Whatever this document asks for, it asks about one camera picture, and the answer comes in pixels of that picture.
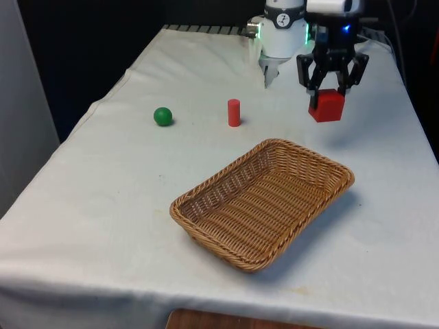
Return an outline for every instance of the red cylinder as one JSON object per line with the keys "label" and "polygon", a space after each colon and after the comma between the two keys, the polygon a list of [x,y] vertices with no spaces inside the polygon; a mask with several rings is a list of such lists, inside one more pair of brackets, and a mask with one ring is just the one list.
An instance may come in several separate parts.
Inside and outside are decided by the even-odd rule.
{"label": "red cylinder", "polygon": [[239,127],[241,125],[241,102],[238,99],[230,99],[228,105],[228,125]]}

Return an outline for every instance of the green light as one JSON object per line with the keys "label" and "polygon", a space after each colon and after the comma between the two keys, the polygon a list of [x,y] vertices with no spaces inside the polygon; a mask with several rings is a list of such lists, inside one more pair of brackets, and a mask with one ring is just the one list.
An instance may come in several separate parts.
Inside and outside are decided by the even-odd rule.
{"label": "green light", "polygon": [[261,38],[261,24],[260,24],[260,23],[258,24],[258,33],[256,33],[256,37],[257,37],[258,39]]}
{"label": "green light", "polygon": [[307,24],[307,27],[305,28],[305,44],[308,45],[309,40],[309,24]]}

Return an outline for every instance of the black background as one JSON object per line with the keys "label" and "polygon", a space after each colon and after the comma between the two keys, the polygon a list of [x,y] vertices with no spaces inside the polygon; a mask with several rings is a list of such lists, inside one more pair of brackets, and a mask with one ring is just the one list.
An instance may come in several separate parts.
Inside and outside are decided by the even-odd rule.
{"label": "black background", "polygon": [[[400,22],[413,0],[392,0]],[[101,99],[166,23],[244,25],[262,14],[265,0],[20,0],[25,27],[60,140],[90,104]],[[401,23],[409,94],[439,156],[438,64],[429,63],[438,28],[439,1],[419,0],[412,20]],[[394,41],[387,3],[366,0],[370,27]]]}

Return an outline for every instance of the white tablecloth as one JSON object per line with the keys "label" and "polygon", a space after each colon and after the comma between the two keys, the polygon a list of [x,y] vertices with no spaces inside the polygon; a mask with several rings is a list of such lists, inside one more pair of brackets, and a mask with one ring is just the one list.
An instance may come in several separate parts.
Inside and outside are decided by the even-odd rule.
{"label": "white tablecloth", "polygon": [[[163,30],[0,221],[3,329],[164,328],[175,308],[439,328],[438,165],[391,54],[360,48],[370,63],[342,121],[317,124],[294,60],[265,90],[246,39]],[[230,98],[242,101],[237,129]],[[174,126],[155,125],[160,106]],[[273,137],[349,166],[356,183],[249,275],[192,242],[168,210]]]}

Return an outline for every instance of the white robot body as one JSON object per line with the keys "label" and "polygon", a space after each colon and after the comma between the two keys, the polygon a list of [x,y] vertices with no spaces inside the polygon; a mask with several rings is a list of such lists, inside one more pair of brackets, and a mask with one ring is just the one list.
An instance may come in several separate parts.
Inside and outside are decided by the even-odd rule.
{"label": "white robot body", "polygon": [[307,11],[315,14],[345,15],[362,10],[360,0],[308,0]]}
{"label": "white robot body", "polygon": [[305,43],[306,26],[305,20],[300,19],[289,29],[277,29],[270,19],[263,19],[259,30],[263,54],[271,58],[291,58]]}
{"label": "white robot body", "polygon": [[304,5],[304,0],[267,0],[265,4],[271,8],[297,8]]}

